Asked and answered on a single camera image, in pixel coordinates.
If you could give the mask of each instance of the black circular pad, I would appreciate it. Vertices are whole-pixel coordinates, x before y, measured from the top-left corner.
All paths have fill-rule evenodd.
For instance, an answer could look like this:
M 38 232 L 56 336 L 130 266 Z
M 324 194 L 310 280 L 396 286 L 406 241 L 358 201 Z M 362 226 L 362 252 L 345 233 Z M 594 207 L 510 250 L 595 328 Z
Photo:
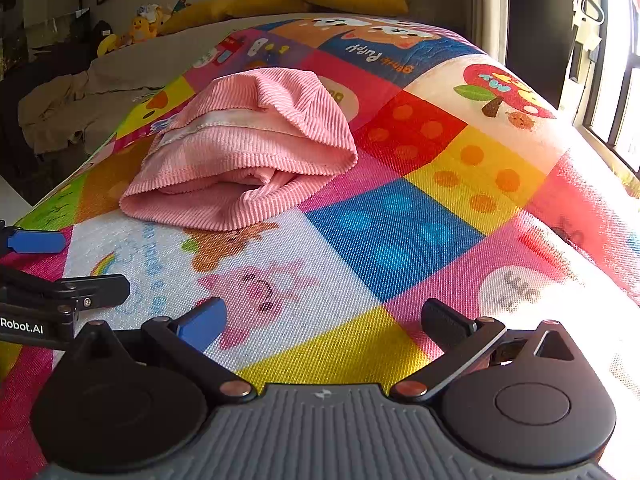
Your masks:
M 540 383 L 507 386 L 496 397 L 495 405 L 513 422 L 530 426 L 546 426 L 561 420 L 571 408 L 563 392 Z
M 190 441 L 207 405 L 200 389 L 164 368 L 96 360 L 49 381 L 31 427 L 50 462 L 74 471 L 141 468 Z
M 443 395 L 443 422 L 492 462 L 555 469 L 588 460 L 609 440 L 616 412 L 595 373 L 577 374 L 572 363 L 532 356 L 463 376 Z

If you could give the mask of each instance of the mushroom print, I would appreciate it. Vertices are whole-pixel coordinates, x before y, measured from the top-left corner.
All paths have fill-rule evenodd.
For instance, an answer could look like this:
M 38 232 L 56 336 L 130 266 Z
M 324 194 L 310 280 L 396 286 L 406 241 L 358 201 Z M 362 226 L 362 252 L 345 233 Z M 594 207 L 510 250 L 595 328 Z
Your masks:
M 463 76 L 466 84 L 456 86 L 454 90 L 466 99 L 485 101 L 482 113 L 487 117 L 496 117 L 503 102 L 517 110 L 507 117 L 511 124 L 523 130 L 530 130 L 534 124 L 527 115 L 546 119 L 555 117 L 529 86 L 497 66 L 469 65 Z

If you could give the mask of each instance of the pink beanie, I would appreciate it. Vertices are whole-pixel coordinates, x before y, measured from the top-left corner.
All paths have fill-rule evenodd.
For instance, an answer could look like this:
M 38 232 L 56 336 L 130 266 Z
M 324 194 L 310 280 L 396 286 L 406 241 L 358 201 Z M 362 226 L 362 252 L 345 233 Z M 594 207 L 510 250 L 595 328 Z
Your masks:
M 120 198 L 134 218 L 239 229 L 297 206 L 358 161 L 347 120 L 313 72 L 213 80 L 154 139 Z

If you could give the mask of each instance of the red polka dot square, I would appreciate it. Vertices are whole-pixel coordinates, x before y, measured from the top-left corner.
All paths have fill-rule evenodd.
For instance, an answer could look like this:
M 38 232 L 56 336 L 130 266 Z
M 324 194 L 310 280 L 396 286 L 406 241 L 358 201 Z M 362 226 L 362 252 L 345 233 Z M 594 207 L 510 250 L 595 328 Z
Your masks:
M 431 162 L 466 123 L 407 92 L 400 92 L 358 129 L 356 145 L 401 175 Z

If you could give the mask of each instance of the bed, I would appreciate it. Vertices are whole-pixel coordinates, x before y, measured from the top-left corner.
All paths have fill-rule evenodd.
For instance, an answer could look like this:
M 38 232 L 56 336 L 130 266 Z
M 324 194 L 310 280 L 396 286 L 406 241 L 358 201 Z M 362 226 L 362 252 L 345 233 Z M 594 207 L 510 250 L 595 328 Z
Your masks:
M 126 275 L 129 299 L 85 312 L 77 329 L 91 319 L 136 328 L 219 296 L 230 321 L 205 354 L 259 388 L 388 388 L 439 353 L 420 330 L 427 298 L 509 328 L 557 319 L 616 405 L 601 466 L 638 478 L 640 215 L 615 176 L 526 82 L 454 32 L 340 14 L 260 22 L 211 41 L 22 219 L 61 230 L 63 253 L 2 263 L 49 280 Z M 318 75 L 349 121 L 357 165 L 234 232 L 124 216 L 118 199 L 153 136 L 212 79 L 263 66 Z M 267 303 L 249 291 L 256 277 L 270 286 Z M 247 305 L 254 316 L 232 315 Z M 7 351 L 0 471 L 26 480 L 45 465 L 30 407 L 60 353 Z
M 299 13 L 288 18 L 334 14 Z M 137 101 L 185 72 L 191 61 L 202 54 L 203 44 L 218 44 L 233 30 L 281 19 L 284 18 L 256 16 L 211 23 L 98 57 L 84 72 L 53 79 L 21 100 L 18 120 L 24 137 L 35 153 L 44 153 L 65 149 L 68 142 L 76 142 L 78 132 L 82 132 L 84 151 L 91 155 Z M 488 47 L 500 52 L 496 34 L 494 30 L 485 41 Z M 167 56 L 167 52 L 176 54 Z

